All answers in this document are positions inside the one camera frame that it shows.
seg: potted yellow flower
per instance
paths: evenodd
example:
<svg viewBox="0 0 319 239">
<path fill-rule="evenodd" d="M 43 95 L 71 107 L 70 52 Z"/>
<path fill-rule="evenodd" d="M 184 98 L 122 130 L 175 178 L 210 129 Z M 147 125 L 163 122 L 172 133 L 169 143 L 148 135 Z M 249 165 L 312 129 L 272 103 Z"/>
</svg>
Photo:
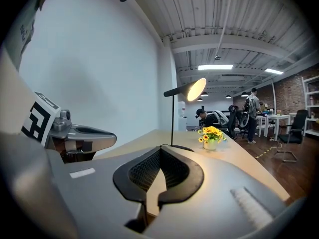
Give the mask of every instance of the potted yellow flower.
<svg viewBox="0 0 319 239">
<path fill-rule="evenodd" d="M 204 149 L 208 150 L 215 150 L 218 143 L 222 140 L 227 140 L 227 138 L 224 138 L 223 132 L 213 126 L 204 127 L 203 130 L 199 130 L 198 133 L 204 133 L 203 137 L 199 138 L 198 141 L 204 142 Z"/>
</svg>

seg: lamp shade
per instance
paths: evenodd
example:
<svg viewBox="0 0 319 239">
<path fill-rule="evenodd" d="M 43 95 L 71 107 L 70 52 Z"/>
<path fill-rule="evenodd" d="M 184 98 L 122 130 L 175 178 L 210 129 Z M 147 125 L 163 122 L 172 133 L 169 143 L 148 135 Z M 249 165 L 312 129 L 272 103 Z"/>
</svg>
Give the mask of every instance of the lamp shade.
<svg viewBox="0 0 319 239">
<path fill-rule="evenodd" d="M 176 89 L 165 91 L 164 97 L 171 97 L 177 94 L 183 94 L 188 101 L 193 101 L 203 92 L 205 86 L 206 79 L 201 78 L 198 81 L 188 83 Z"/>
</svg>

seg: yellow and black floor tape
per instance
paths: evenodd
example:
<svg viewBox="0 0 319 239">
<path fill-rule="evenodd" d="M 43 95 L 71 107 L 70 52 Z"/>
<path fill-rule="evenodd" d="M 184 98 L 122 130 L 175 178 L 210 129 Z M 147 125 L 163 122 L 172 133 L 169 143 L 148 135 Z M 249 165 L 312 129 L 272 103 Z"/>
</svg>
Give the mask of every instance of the yellow and black floor tape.
<svg viewBox="0 0 319 239">
<path fill-rule="evenodd" d="M 266 150 L 265 152 L 263 152 L 262 154 L 260 154 L 259 156 L 255 157 L 255 158 L 260 158 L 260 157 L 262 157 L 262 156 L 265 155 L 267 152 L 271 151 L 272 148 L 274 148 L 274 147 L 270 147 L 268 150 Z"/>
</svg>

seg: desk lamp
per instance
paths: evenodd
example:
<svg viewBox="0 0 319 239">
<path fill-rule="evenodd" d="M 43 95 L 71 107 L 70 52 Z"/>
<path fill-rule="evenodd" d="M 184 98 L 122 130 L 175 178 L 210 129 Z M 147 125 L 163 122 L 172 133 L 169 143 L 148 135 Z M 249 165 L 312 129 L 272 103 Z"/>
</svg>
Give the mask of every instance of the desk lamp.
<svg viewBox="0 0 319 239">
<path fill-rule="evenodd" d="M 173 145 L 173 131 L 174 131 L 174 96 L 177 94 L 183 94 L 188 101 L 194 101 L 204 90 L 206 86 L 206 79 L 201 78 L 198 81 L 194 81 L 188 83 L 184 86 L 168 90 L 164 92 L 164 97 L 172 97 L 172 115 L 171 115 L 171 138 L 170 138 L 170 146 L 180 149 L 185 149 L 189 151 L 193 151 L 190 148 L 186 148 L 179 145 Z"/>
</svg>

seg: lamp base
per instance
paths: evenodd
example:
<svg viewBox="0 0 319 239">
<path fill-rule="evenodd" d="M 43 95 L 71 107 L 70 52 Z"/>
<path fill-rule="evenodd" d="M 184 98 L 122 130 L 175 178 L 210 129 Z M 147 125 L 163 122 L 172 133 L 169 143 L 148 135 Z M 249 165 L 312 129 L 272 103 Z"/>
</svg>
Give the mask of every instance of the lamp base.
<svg viewBox="0 0 319 239">
<path fill-rule="evenodd" d="M 188 150 L 188 151 L 195 152 L 195 151 L 193 151 L 192 149 L 187 148 L 187 147 L 184 147 L 184 146 L 179 146 L 179 145 L 170 145 L 170 146 L 171 146 L 171 147 L 174 147 L 174 148 L 179 148 L 179 149 L 184 149 L 184 150 Z"/>
</svg>

